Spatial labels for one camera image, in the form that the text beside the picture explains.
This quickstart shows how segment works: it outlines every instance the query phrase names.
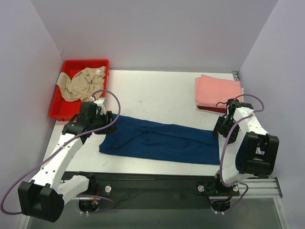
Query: white tabletop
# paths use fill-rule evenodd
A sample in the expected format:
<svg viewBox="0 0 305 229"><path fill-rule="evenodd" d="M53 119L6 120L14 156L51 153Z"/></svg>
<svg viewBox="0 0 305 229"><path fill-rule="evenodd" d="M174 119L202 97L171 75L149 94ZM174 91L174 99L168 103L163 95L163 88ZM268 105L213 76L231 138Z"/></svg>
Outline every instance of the white tabletop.
<svg viewBox="0 0 305 229"><path fill-rule="evenodd" d="M200 111L194 99L195 78L206 74L219 79L234 80L229 73L178 73L148 71L110 71L107 89L121 102L121 114L165 124L184 125L203 130L213 130L218 117L215 112ZM118 112L118 105L111 95L106 95L106 109ZM65 122L56 121L45 154L47 158L55 148ZM202 175L214 176L219 166L199 165L159 160L111 156L99 152L103 135L92 135L76 153L67 171ZM219 137L220 153L224 138ZM234 161L238 144L231 144L226 151L225 164Z"/></svg>

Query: blue cloth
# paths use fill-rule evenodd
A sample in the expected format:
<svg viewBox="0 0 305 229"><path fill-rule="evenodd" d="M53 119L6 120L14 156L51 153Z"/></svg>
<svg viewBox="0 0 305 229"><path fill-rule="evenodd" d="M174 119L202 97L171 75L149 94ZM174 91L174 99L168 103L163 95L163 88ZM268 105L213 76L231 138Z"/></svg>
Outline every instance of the blue cloth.
<svg viewBox="0 0 305 229"><path fill-rule="evenodd" d="M212 131L120 116L117 131L106 135L100 152L109 155L219 165Z"/></svg>

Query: white wall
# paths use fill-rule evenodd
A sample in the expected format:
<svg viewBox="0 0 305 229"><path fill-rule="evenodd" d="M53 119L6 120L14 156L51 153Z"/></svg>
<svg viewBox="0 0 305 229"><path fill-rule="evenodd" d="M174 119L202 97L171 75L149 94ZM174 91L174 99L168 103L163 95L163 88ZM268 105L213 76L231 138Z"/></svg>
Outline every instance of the white wall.
<svg viewBox="0 0 305 229"><path fill-rule="evenodd" d="M0 7L0 197L43 158L54 121L48 111L62 60L30 0ZM17 189L5 207L20 211ZM0 228L19 216L0 213Z"/></svg>
<svg viewBox="0 0 305 229"><path fill-rule="evenodd" d="M32 0L66 59L111 69L239 70L277 0Z"/></svg>
<svg viewBox="0 0 305 229"><path fill-rule="evenodd" d="M245 92L265 102L260 122L280 138L273 176L292 229L305 225L304 9L304 0L279 0L239 73Z"/></svg>

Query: towel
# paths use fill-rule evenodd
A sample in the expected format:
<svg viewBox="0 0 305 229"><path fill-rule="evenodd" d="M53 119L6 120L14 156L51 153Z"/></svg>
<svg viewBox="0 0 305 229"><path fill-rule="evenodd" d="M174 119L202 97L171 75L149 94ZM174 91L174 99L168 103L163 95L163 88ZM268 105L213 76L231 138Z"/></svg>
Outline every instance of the towel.
<svg viewBox="0 0 305 229"><path fill-rule="evenodd" d="M90 96L103 88L106 67L100 68L85 68L76 73L72 80L66 73L60 73L57 85L61 91L61 95L67 102L82 100L90 102Z"/></svg>
<svg viewBox="0 0 305 229"><path fill-rule="evenodd" d="M201 75L195 79L195 100L197 106L216 107L218 102L226 103L228 99L241 95L239 81L216 79ZM217 108L225 109L225 104Z"/></svg>
<svg viewBox="0 0 305 229"><path fill-rule="evenodd" d="M100 145L104 154L219 165L218 139L213 139L210 130L126 116L120 116L115 124L118 129Z"/></svg>

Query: folded pink cloth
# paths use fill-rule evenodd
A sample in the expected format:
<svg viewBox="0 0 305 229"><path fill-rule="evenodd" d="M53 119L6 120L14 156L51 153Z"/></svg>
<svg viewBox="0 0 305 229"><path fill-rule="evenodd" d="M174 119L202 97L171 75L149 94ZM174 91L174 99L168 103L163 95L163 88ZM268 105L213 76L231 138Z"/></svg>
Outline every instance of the folded pink cloth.
<svg viewBox="0 0 305 229"><path fill-rule="evenodd" d="M218 102L227 102L242 94L239 81L221 80L207 75L201 75L195 81L195 100L197 106L216 107ZM218 104L217 108L226 108Z"/></svg>

